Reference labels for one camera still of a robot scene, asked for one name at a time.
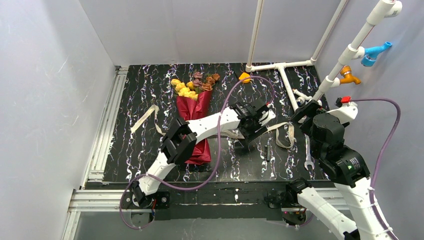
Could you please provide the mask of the orange fake flower stem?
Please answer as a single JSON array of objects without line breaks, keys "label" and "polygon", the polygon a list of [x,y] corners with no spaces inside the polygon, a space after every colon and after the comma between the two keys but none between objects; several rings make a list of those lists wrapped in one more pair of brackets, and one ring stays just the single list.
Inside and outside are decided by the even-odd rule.
[{"label": "orange fake flower stem", "polygon": [[220,80],[221,76],[218,73],[209,74],[207,73],[205,78],[201,81],[201,90],[203,92],[209,92],[214,89],[215,84]]}]

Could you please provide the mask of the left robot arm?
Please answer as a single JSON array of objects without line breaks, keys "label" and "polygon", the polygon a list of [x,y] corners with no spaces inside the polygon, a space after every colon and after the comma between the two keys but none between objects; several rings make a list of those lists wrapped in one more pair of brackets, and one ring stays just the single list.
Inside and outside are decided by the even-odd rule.
[{"label": "left robot arm", "polygon": [[220,112],[200,119],[185,121],[179,117],[164,135],[152,165],[129,184],[133,202],[143,208],[169,172],[192,156],[199,142],[223,131],[238,130],[242,139],[249,143],[264,134],[267,124],[275,117],[274,111],[261,99],[224,105]]}]

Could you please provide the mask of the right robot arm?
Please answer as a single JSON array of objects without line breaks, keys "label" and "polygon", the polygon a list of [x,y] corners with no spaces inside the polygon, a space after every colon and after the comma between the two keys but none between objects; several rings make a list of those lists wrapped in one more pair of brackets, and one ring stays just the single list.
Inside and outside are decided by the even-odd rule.
[{"label": "right robot arm", "polygon": [[310,182],[298,178],[281,195],[284,207],[301,207],[315,215],[339,240],[396,240],[375,196],[375,177],[364,158],[345,145],[349,124],[335,111],[326,111],[316,100],[297,109],[291,118],[309,137],[310,154],[341,193],[351,212],[346,217],[321,197]]}]

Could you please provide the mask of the yellow fake flower bunch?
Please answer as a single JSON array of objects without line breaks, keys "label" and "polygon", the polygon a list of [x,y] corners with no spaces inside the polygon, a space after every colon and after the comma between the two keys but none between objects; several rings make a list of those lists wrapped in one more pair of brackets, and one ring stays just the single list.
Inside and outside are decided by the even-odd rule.
[{"label": "yellow fake flower bunch", "polygon": [[195,85],[192,81],[185,83],[174,78],[170,81],[170,84],[173,87],[175,97],[185,97],[194,101],[198,100],[199,94],[195,91]]}]

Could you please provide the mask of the maroon wrapping paper sheet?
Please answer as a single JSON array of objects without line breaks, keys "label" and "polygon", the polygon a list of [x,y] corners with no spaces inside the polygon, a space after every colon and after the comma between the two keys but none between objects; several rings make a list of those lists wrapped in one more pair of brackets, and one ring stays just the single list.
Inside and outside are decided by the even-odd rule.
[{"label": "maroon wrapping paper sheet", "polygon": [[[185,121],[198,120],[207,116],[209,111],[212,91],[201,92],[197,96],[197,100],[191,99],[186,96],[176,97],[176,107],[178,114]],[[194,147],[192,156],[185,161],[190,165],[204,165],[211,162],[211,153],[209,142],[203,139]]]}]

